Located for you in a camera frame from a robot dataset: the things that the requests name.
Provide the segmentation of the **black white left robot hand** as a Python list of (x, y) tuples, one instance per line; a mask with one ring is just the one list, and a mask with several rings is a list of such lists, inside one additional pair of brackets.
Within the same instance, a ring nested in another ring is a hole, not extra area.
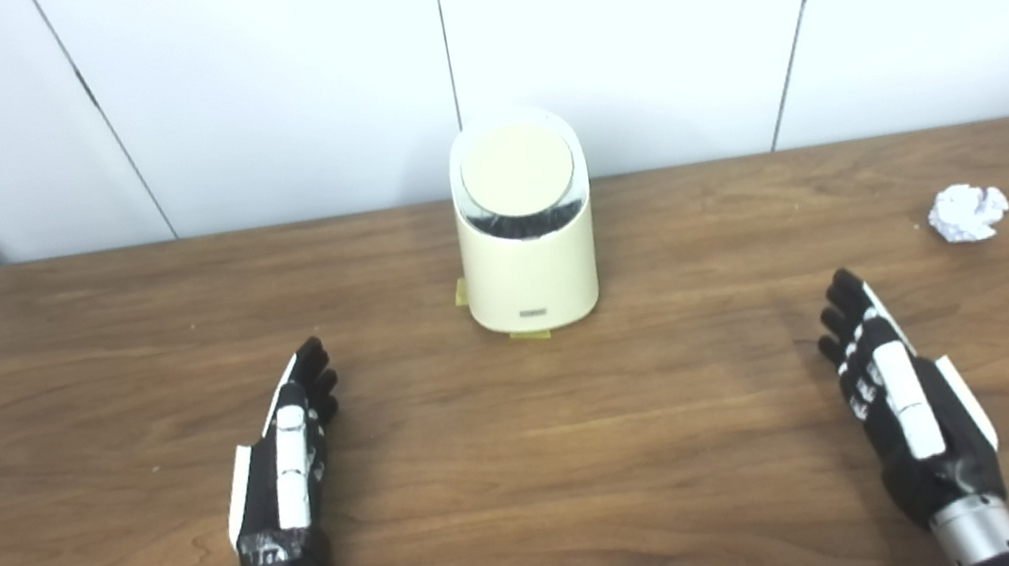
[(322, 339), (307, 338), (283, 370), (260, 437), (236, 447), (226, 535), (238, 566), (331, 564), (318, 519), (337, 383)]

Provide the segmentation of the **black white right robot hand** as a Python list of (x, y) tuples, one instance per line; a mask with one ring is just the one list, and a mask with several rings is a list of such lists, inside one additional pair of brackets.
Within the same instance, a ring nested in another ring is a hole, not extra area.
[(853, 272), (839, 268), (829, 284), (819, 353), (836, 369), (892, 502), (923, 527), (960, 498), (1006, 498), (995, 432), (950, 360), (920, 356)]

